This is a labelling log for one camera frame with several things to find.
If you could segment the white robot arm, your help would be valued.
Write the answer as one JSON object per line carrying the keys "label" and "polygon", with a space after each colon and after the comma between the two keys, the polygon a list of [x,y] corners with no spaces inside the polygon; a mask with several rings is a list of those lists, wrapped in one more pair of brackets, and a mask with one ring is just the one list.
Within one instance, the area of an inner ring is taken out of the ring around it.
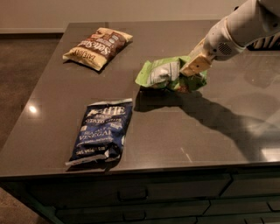
{"label": "white robot arm", "polygon": [[258,39],[280,31],[279,0],[247,0],[215,24],[190,52],[190,61],[180,72],[185,76],[199,74],[214,60],[229,60]]}

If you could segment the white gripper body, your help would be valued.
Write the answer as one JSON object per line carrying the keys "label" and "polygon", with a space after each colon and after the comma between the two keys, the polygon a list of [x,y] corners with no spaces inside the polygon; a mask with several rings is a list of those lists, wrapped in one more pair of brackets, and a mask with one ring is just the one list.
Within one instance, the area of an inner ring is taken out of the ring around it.
{"label": "white gripper body", "polygon": [[229,60],[244,50],[229,33],[226,17],[209,30],[203,44],[203,53],[211,60]]}

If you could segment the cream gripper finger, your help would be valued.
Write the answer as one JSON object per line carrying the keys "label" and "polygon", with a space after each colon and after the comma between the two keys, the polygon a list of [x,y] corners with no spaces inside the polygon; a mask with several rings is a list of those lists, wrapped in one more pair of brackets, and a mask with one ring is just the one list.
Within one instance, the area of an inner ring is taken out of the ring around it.
{"label": "cream gripper finger", "polygon": [[191,60],[195,60],[198,58],[205,58],[206,54],[205,54],[205,50],[204,50],[204,43],[205,40],[202,39],[193,49],[192,51],[189,53],[189,57]]}
{"label": "cream gripper finger", "polygon": [[205,55],[199,54],[186,62],[180,69],[180,72],[184,76],[193,76],[195,74],[199,74],[200,72],[206,71],[211,67],[211,65],[211,60],[209,60]]}

